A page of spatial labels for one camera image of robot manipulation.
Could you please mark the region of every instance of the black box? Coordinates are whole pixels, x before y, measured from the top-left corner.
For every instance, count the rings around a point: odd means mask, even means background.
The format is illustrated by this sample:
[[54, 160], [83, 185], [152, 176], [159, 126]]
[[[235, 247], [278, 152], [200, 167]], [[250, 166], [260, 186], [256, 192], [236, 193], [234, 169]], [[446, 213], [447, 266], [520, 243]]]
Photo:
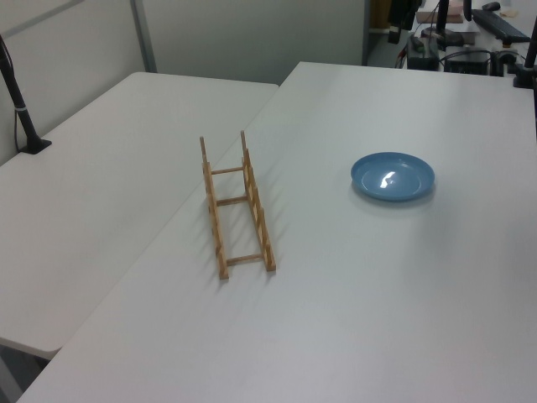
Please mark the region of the black box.
[[478, 76], [488, 75], [488, 62], [490, 54], [483, 48], [456, 47], [452, 46], [446, 50], [446, 61], [444, 71], [448, 73], [475, 74]]
[[407, 68], [409, 70], [438, 71], [438, 45], [436, 39], [418, 38], [424, 45], [423, 52], [414, 49], [412, 38], [407, 42]]

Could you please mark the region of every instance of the white table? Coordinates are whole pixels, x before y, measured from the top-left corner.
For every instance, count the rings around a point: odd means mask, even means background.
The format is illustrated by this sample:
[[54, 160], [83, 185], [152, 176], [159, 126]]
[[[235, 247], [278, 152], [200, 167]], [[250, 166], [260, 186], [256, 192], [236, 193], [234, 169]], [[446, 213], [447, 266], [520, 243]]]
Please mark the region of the white table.
[[[200, 185], [21, 402], [533, 402], [532, 96], [300, 64], [247, 129], [275, 275], [245, 264], [219, 281]], [[434, 194], [356, 194], [353, 162], [384, 150], [428, 161]], [[240, 156], [236, 142], [217, 168]], [[221, 197], [237, 195], [230, 175]], [[224, 208], [228, 256], [251, 252], [248, 208]]]
[[136, 73], [0, 168], [0, 344], [51, 358], [274, 85]]
[[[423, 8], [420, 11], [432, 11], [436, 4], [437, 0], [427, 0]], [[472, 0], [472, 8], [479, 8], [483, 4], [490, 3], [488, 0]], [[516, 18], [504, 18], [507, 22], [513, 25], [520, 32], [523, 32], [527, 36], [531, 37], [533, 32], [535, 17], [537, 17], [537, 3], [534, 0], [502, 0], [500, 1], [502, 9], [500, 11], [507, 11], [509, 9], [516, 9], [519, 11], [519, 15]], [[414, 19], [414, 26], [412, 30], [416, 32], [416, 36], [420, 36], [421, 30], [429, 26], [429, 24], [421, 24], [420, 29], [417, 29], [420, 25]], [[486, 29], [477, 25], [475, 21], [466, 21], [463, 20], [462, 24], [447, 24], [447, 29], [451, 29], [456, 32], [475, 32], [476, 34], [476, 43], [474, 46], [481, 47], [486, 50], [496, 51], [496, 50], [506, 50], [502, 47], [502, 41], [498, 40], [489, 33]], [[528, 53], [529, 44], [512, 44], [511, 50], [516, 50], [520, 55], [525, 57]], [[522, 63], [523, 60], [518, 58], [518, 62]]]

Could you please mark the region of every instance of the floor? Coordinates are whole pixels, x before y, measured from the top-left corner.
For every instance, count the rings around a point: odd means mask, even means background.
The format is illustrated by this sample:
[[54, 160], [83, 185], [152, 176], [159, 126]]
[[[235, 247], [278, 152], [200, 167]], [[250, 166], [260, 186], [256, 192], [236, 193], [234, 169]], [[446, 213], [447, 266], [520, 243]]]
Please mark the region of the floor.
[[47, 360], [0, 346], [0, 403], [17, 401], [47, 363]]

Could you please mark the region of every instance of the wire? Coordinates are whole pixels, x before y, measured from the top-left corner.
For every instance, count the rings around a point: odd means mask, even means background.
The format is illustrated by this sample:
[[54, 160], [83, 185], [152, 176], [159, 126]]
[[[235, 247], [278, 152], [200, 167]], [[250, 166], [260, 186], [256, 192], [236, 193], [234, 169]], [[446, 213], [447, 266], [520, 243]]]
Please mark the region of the wire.
[[20, 153], [20, 149], [18, 149], [18, 140], [17, 140], [17, 111], [15, 110], [15, 129], [14, 129], [14, 136], [15, 136], [15, 148], [17, 149], [17, 152]]
[[[435, 11], [438, 9], [439, 6], [440, 6], [440, 2], [438, 2], [436, 4], [436, 7], [433, 9], [433, 11], [430, 12], [430, 14], [425, 19], [425, 21], [427, 21], [430, 18], [430, 26], [431, 26], [431, 28], [432, 28], [432, 22], [433, 22], [433, 19], [434, 19]], [[416, 32], [418, 32], [418, 30], [420, 29], [420, 26], [423, 25], [423, 24], [424, 23], [420, 23], [420, 25], [417, 26], [415, 32], [413, 33], [413, 36], [415, 36]]]
[[462, 55], [470, 55], [472, 53], [486, 53], [488, 55], [492, 55], [492, 52], [489, 52], [488, 50], [462, 50], [460, 52], [451, 53], [450, 55], [443, 57], [439, 60], [439, 62], [451, 59], [452, 57], [462, 56]]
[[[433, 11], [430, 12], [430, 14], [427, 16], [427, 18], [425, 19], [425, 21], [427, 21], [429, 18], [430, 18], [430, 21], [431, 21], [431, 27], [432, 27], [432, 21], [433, 21], [433, 15], [435, 14], [435, 11], [438, 9], [438, 7], [440, 6], [440, 2], [438, 2], [436, 4], [436, 7], [433, 9]], [[423, 25], [424, 23], [420, 23], [420, 25], [418, 25], [416, 27], [416, 30], [412, 33], [412, 36], [415, 37], [416, 35], [416, 32], [418, 32], [418, 30], [420, 29], [421, 25]], [[394, 69], [397, 69], [398, 68], [398, 65], [399, 65], [399, 69], [402, 69], [403, 68], [403, 61], [404, 61], [404, 58], [406, 57], [406, 50], [408, 48], [408, 45], [406, 45], [400, 52], [399, 54], [397, 55], [397, 59], [395, 60], [395, 66], [394, 66]]]

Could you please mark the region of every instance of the plate rim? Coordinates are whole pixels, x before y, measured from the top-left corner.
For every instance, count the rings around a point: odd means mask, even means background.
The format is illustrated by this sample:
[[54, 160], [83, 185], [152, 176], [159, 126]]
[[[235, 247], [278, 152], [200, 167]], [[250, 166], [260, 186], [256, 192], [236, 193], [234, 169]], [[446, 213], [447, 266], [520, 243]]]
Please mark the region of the plate rim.
[[[380, 195], [378, 193], [371, 192], [368, 188], [363, 186], [363, 183], [361, 181], [357, 181], [355, 179], [354, 173], [357, 170], [358, 166], [364, 164], [365, 159], [369, 160], [371, 158], [379, 157], [381, 155], [383, 155], [383, 156], [393, 156], [393, 157], [396, 157], [396, 158], [402, 158], [402, 157], [403, 158], [410, 158], [411, 160], [418, 161], [419, 163], [421, 163], [425, 167], [426, 170], [429, 171], [430, 178], [431, 178], [430, 185], [427, 186], [427, 187], [424, 187], [423, 190], [420, 189], [416, 193], [414, 193], [412, 195], [407, 195], [407, 196], [383, 196], [383, 195]], [[357, 160], [352, 165], [352, 168], [351, 168], [351, 179], [352, 179], [352, 184], [354, 186], [356, 186], [362, 193], [364, 193], [365, 195], [370, 196], [370, 197], [372, 197], [374, 199], [384, 200], [384, 201], [387, 201], [387, 202], [406, 202], [406, 201], [418, 199], [418, 198], [420, 198], [422, 196], [425, 196], [427, 193], [429, 193], [430, 190], [433, 188], [433, 185], [435, 184], [436, 176], [435, 176], [435, 170], [433, 170], [433, 168], [426, 161], [424, 161], [423, 159], [421, 159], [419, 157], [416, 157], [415, 155], [406, 154], [406, 153], [399, 153], [399, 152], [396, 152], [396, 151], [384, 151], [384, 152], [380, 152], [380, 153], [372, 153], [372, 154], [364, 155], [362, 158]]]

